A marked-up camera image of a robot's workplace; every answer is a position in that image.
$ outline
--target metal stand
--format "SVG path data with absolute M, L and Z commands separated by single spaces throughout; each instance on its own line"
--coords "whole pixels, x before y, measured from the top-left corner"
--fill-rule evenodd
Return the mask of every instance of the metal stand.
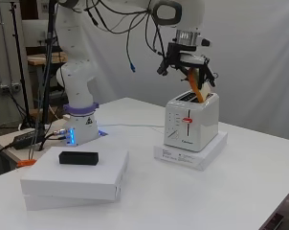
M 16 5 L 14 4 L 14 2 L 11 2 L 10 12 L 11 12 L 11 16 L 12 16 L 13 29 L 14 29 L 14 35 L 13 36 L 14 36 L 15 41 L 16 41 L 18 63 L 19 63 L 19 70 L 20 70 L 20 77 L 21 77 L 20 82 L 22 85 L 23 100 L 24 100 L 24 105 L 25 105 L 25 109 L 26 109 L 25 121 L 26 121 L 27 127 L 33 127 L 32 123 L 31 123 L 31 116 L 30 116 L 30 110 L 29 110 L 29 102 L 28 102 L 26 83 L 25 83 L 24 74 L 23 74 L 23 66 L 22 66 L 22 59 L 21 59 L 21 52 L 20 52 L 20 43 L 19 43 L 15 9 L 16 9 Z

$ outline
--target power strip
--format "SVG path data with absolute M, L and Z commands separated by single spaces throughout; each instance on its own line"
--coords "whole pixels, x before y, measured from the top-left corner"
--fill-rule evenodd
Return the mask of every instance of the power strip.
M 17 150 L 22 150 L 32 144 L 33 138 L 35 136 L 35 131 L 27 132 L 13 138 L 12 145 Z M 37 133 L 36 143 L 41 143 L 45 139 L 45 132 L 39 131 Z

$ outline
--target white platform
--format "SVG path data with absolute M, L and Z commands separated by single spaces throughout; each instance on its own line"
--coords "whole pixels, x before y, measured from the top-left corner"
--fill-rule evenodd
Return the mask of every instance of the white platform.
M 67 198 L 67 197 L 55 197 L 44 195 L 24 195 L 24 199 L 28 211 L 70 208 L 70 207 L 98 205 L 114 202 L 105 199 L 80 199 L 80 198 Z
M 26 196 L 55 196 L 115 201 L 127 168 L 126 150 L 101 150 L 97 166 L 60 165 L 58 156 L 72 148 L 51 148 L 22 177 Z M 95 148 L 78 151 L 96 151 Z
M 154 147 L 154 157 L 204 171 L 205 168 L 221 153 L 227 144 L 228 133 L 219 133 L 198 152 L 161 145 Z

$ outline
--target orange object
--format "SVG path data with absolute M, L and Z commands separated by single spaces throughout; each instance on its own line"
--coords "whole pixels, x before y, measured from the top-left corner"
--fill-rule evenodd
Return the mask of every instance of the orange object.
M 196 97 L 198 98 L 199 103 L 203 103 L 204 100 L 203 100 L 202 94 L 198 88 L 195 73 L 196 73 L 196 71 L 194 68 L 189 69 L 189 84 L 191 86 L 192 91 L 195 93 Z
M 19 161 L 17 163 L 17 168 L 26 167 L 26 166 L 32 166 L 34 163 L 36 163 L 36 160 Z

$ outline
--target electrical outlet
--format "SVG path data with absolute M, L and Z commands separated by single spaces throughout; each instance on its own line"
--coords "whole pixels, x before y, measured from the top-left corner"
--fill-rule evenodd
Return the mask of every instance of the electrical outlet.
M 21 90 L 21 85 L 20 85 L 20 83 L 13 82 L 13 83 L 11 84 L 11 92 L 12 92 L 12 93 L 18 93 L 20 90 Z
M 0 84 L 0 94 L 7 95 L 10 93 L 10 87 L 6 84 Z

